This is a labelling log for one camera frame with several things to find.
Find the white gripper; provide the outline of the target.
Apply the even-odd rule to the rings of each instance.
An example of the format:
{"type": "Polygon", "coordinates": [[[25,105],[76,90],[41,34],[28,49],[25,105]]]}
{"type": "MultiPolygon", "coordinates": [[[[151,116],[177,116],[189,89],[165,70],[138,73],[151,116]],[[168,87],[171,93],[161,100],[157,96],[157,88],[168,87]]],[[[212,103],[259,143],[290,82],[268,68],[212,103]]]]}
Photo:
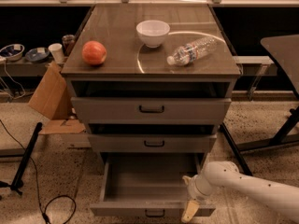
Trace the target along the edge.
{"type": "Polygon", "coordinates": [[[187,191],[192,198],[192,200],[186,202],[181,217],[183,223],[188,223],[199,209],[199,202],[196,200],[204,200],[208,198],[212,194],[214,188],[202,174],[195,175],[192,178],[184,175],[182,179],[185,185],[187,185],[187,191]]]}

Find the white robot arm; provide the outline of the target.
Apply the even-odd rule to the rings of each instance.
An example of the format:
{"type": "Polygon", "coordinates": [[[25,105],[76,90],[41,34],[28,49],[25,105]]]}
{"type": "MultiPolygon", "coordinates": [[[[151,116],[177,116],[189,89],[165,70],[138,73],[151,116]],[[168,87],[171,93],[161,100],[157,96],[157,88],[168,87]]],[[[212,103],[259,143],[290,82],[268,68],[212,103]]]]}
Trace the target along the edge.
{"type": "Polygon", "coordinates": [[[188,223],[214,188],[225,187],[246,194],[292,221],[299,223],[299,188],[250,175],[242,175],[231,161],[209,162],[193,177],[183,176],[187,186],[186,202],[181,221],[188,223]]]}

